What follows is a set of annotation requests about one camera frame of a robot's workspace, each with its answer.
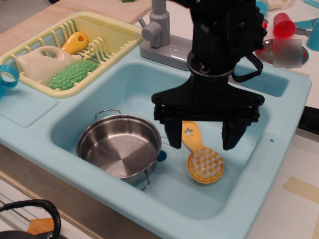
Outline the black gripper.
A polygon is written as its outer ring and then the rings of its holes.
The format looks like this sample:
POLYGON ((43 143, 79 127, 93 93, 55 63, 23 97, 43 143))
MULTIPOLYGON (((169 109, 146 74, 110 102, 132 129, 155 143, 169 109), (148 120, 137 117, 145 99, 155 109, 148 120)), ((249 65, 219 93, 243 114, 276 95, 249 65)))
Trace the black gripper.
POLYGON ((265 98, 229 84, 228 78, 191 74, 182 85, 152 95, 154 118, 161 123, 170 145, 181 148, 182 121, 222 121, 222 146, 233 149, 246 128, 259 119, 265 98))

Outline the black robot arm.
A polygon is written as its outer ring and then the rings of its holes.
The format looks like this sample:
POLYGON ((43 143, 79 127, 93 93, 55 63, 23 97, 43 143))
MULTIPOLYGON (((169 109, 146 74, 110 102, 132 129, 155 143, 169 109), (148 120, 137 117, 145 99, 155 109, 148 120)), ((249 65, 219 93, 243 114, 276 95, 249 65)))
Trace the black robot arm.
POLYGON ((259 119, 263 96, 238 89, 229 78, 245 82, 259 76, 263 64, 254 51, 263 47, 263 15, 253 0, 182 0, 193 22, 189 79, 156 93, 154 117, 164 125, 169 143, 181 147, 182 122, 222 122, 223 148, 236 146, 246 128, 259 119))

